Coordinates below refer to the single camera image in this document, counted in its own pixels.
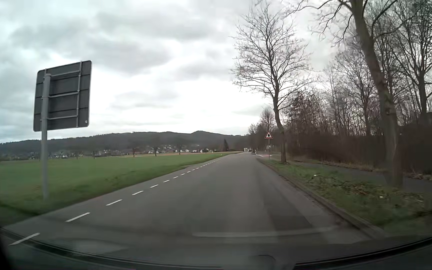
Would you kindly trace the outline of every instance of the metal pole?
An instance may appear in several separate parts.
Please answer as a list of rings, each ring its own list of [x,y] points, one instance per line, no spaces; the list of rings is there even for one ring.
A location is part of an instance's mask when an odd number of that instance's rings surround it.
[[[44,75],[43,100],[41,106],[41,180],[43,200],[50,196],[48,191],[48,105],[50,101],[51,74]]]

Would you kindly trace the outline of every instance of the white lane marking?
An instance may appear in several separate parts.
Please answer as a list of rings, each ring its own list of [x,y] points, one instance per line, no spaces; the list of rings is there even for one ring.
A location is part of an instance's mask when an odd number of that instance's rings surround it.
[[[21,243],[23,241],[28,240],[29,238],[35,237],[35,236],[39,236],[39,232],[36,232],[35,234],[32,234],[30,236],[26,236],[26,237],[22,238],[21,240],[18,240],[18,241],[14,242],[14,243],[10,243],[8,246],[17,245],[17,244],[19,244],[19,243]]]
[[[84,216],[86,216],[87,214],[90,214],[90,212],[84,213],[84,214],[79,215],[79,216],[77,216],[77,217],[75,217],[75,218],[70,218],[70,219],[68,219],[66,222],[72,222],[73,220],[78,219],[78,218],[81,218],[81,217],[84,217]]]
[[[108,206],[108,205],[112,205],[113,203],[117,203],[117,202],[120,202],[120,201],[122,201],[123,199],[119,199],[119,200],[117,200],[117,201],[114,201],[114,202],[112,202],[112,203],[108,203],[108,204],[106,204],[106,206]]]

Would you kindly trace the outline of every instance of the windshield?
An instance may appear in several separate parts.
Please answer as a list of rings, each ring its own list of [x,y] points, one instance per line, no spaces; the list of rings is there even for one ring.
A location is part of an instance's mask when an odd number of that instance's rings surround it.
[[[0,0],[8,256],[295,264],[429,237],[432,0]]]

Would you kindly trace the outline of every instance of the field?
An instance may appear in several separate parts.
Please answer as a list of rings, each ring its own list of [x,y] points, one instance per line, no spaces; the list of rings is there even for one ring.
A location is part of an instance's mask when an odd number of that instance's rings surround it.
[[[49,200],[43,201],[38,160],[0,163],[0,226],[88,200],[231,153],[83,157],[48,161]]]

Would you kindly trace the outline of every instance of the grass field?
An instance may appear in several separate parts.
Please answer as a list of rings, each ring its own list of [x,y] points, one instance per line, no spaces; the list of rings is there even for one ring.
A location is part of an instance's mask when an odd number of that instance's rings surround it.
[[[391,235],[432,234],[432,194],[403,192],[363,179],[350,179],[337,170],[267,159],[262,162]]]
[[[88,200],[224,155],[161,154],[138,158],[83,157],[48,161],[49,200],[43,201],[38,160],[0,163],[0,226]]]

